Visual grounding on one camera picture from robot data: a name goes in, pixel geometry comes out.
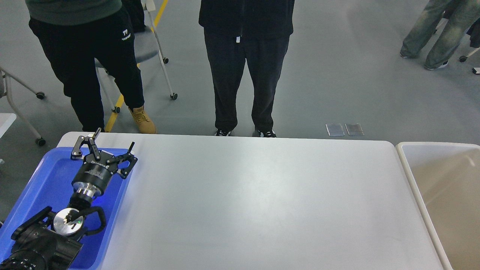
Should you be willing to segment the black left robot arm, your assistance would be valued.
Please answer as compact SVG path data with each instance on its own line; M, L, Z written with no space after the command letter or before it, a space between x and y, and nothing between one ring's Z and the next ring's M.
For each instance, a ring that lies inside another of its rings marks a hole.
M81 135L47 152L1 227L2 270L96 270L137 162Z

